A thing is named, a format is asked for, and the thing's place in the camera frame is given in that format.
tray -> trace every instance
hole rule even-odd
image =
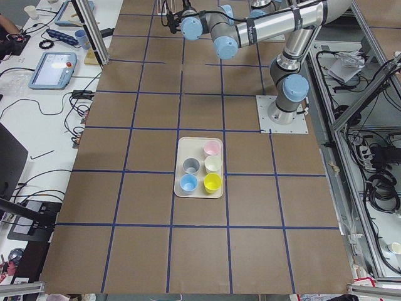
[[[223,165],[221,167],[220,172],[217,172],[218,175],[221,176],[222,184],[219,190],[213,194],[208,194],[203,185],[203,179],[206,176],[206,168],[205,168],[205,159],[206,156],[203,151],[203,145],[208,140],[218,141],[221,145],[221,161]],[[176,196],[181,198],[202,198],[202,199],[217,199],[223,195],[224,192],[224,158],[223,158],[223,143],[218,138],[204,138],[204,137],[183,137],[178,142],[178,151],[177,151],[177,162],[175,165],[175,179],[174,179],[174,193]],[[195,158],[200,163],[200,169],[198,173],[195,175],[198,179],[198,187],[192,194],[186,194],[182,191],[180,187],[180,178],[185,174],[182,164],[188,158]]]

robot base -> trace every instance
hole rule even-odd
[[[279,133],[279,134],[308,134],[308,126],[306,125],[305,116],[303,114],[296,115],[292,123],[288,125],[277,124],[272,121],[268,114],[269,106],[276,100],[275,95],[258,95],[256,103],[258,105],[259,127],[261,133]]]

white mounting plate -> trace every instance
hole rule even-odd
[[[265,39],[261,42],[285,42],[285,41],[286,41],[285,36],[283,34],[280,34],[278,36],[273,36],[272,38]]]
[[[273,122],[268,116],[268,107],[270,103],[276,100],[275,95],[257,95],[256,103],[258,105],[259,127],[261,133],[279,133],[279,134],[309,134],[308,126],[306,125],[305,116],[297,115],[294,121],[288,125],[281,125]],[[302,106],[299,105],[299,111],[302,111]]]

blue cup on white table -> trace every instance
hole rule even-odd
[[[86,35],[85,30],[80,29],[75,31],[75,38],[81,45],[81,47],[85,50],[88,50],[90,48],[90,43],[88,40],[88,36]]]
[[[180,179],[180,187],[185,194],[192,194],[198,187],[198,179],[193,174],[184,174]]]

